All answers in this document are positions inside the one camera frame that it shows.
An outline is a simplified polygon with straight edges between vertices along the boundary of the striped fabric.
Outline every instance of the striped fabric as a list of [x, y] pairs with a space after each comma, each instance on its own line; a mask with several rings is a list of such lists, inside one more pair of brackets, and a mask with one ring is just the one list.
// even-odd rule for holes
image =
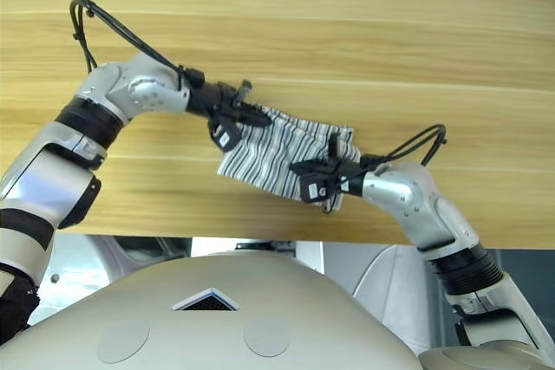
[[[358, 162], [360, 151], [351, 145], [353, 129], [332, 126], [315, 121], [296, 119], [274, 108], [261, 107], [270, 116], [269, 127], [241, 125], [242, 140], [224, 158], [218, 175], [240, 179], [265, 191], [300, 201], [299, 178], [290, 171], [289, 164], [307, 159], [326, 159], [328, 139], [333, 132], [339, 133], [337, 154]], [[338, 210], [343, 195], [332, 197], [325, 204]]]

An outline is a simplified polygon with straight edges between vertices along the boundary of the wood grain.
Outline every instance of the wood grain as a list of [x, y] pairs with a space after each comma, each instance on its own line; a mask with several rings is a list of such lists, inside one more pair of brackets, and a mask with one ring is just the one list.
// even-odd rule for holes
[[[251, 100], [342, 123], [383, 153], [435, 122], [438, 186], [494, 247], [555, 247], [555, 0], [95, 0], [212, 81]], [[0, 0], [0, 169], [82, 81], [69, 0]], [[133, 50], [87, 22], [99, 61]], [[142, 115], [98, 172], [74, 232], [406, 242], [357, 198], [331, 216], [215, 175], [206, 123]]]

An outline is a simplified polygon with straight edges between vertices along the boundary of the cable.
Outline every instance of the cable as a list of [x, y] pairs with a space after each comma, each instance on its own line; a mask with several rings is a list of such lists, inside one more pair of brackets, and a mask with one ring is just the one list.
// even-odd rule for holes
[[[415, 142], [416, 140], [418, 140], [428, 132], [431, 132], [431, 133], [428, 136], [426, 136], [424, 139], [420, 140], [415, 145], [412, 145], [409, 149], [405, 149], [407, 146], [409, 146], [410, 144], [412, 144], [413, 142]], [[345, 184], [346, 182], [349, 182], [352, 179], [360, 177], [361, 175], [364, 175], [367, 172], [374, 171], [376, 165], [385, 164], [387, 162], [391, 162], [392, 160], [398, 160], [400, 158], [404, 158], [405, 156], [416, 151], [417, 149], [426, 145], [430, 140], [435, 138], [434, 143], [431, 145], [428, 152], [424, 156], [424, 159], [421, 162], [423, 166], [426, 166], [428, 162], [435, 156], [440, 146], [445, 145], [447, 143], [447, 140], [445, 139], [446, 134], [447, 134], [447, 128], [445, 127], [445, 125], [442, 125], [442, 124], [432, 125], [422, 130], [420, 133], [416, 134], [415, 136], [407, 140], [405, 143], [403, 143], [402, 145], [398, 146], [396, 149], [388, 153], [387, 155], [374, 157], [372, 160], [371, 166], [362, 168], [359, 172], [345, 179], [342, 179], [341, 182], [339, 182], [336, 186], [337, 190], [338, 191], [341, 190], [342, 184]]]
[[103, 8], [98, 6], [92, 0], [73, 0], [69, 5], [69, 15], [71, 16], [71, 22], [75, 33], [73, 37], [79, 42], [83, 53], [85, 55], [85, 62], [87, 63], [87, 71], [90, 73], [94, 68], [97, 67], [96, 60], [88, 49], [87, 38], [85, 36], [85, 31], [83, 28], [83, 9], [87, 10], [88, 17], [97, 16], [101, 21], [103, 21], [111, 30], [116, 34], [121, 36], [127, 42], [132, 44], [142, 53], [150, 56], [155, 61], [171, 68], [174, 70], [179, 77], [179, 84], [185, 78], [184, 69], [182, 66], [175, 65], [169, 61], [165, 56], [160, 54], [156, 49], [152, 48], [142, 39], [140, 39], [131, 29], [126, 27], [123, 23], [118, 21], [115, 17], [107, 13]]

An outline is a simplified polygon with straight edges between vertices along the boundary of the black band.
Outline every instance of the black band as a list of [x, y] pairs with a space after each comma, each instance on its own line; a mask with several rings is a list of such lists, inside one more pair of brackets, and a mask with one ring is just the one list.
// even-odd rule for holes
[[435, 259], [430, 264], [450, 295], [475, 292], [503, 278], [503, 272], [481, 244]]
[[98, 192], [101, 190], [101, 185], [101, 181], [93, 175], [93, 178], [88, 183], [87, 190], [81, 195], [81, 198], [79, 198], [79, 201], [77, 201], [69, 214], [60, 222], [58, 229], [65, 229], [71, 225], [79, 224], [85, 218]]
[[[0, 270], [12, 273], [1, 263]], [[0, 294], [0, 345], [28, 327], [29, 316], [39, 303], [34, 283], [18, 272], [13, 273], [14, 280]]]
[[44, 218], [17, 208], [0, 210], [0, 227], [16, 230], [33, 237], [43, 249], [47, 249], [54, 235], [54, 227]]
[[123, 128], [123, 123], [115, 114], [79, 97], [74, 97], [55, 121], [83, 133], [104, 149], [108, 149]]

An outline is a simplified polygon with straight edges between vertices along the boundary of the background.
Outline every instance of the background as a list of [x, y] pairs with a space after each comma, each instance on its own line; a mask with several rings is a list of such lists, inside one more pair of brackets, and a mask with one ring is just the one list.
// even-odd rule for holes
[[[0, 0], [0, 170], [82, 82], [70, 0]], [[250, 100], [348, 124], [385, 153], [435, 122], [439, 188], [490, 247], [555, 247], [555, 0], [95, 0], [172, 61]], [[87, 20], [99, 62], [134, 55]], [[71, 232], [406, 242], [355, 198], [324, 216], [221, 178], [206, 122], [149, 114], [110, 147]]]

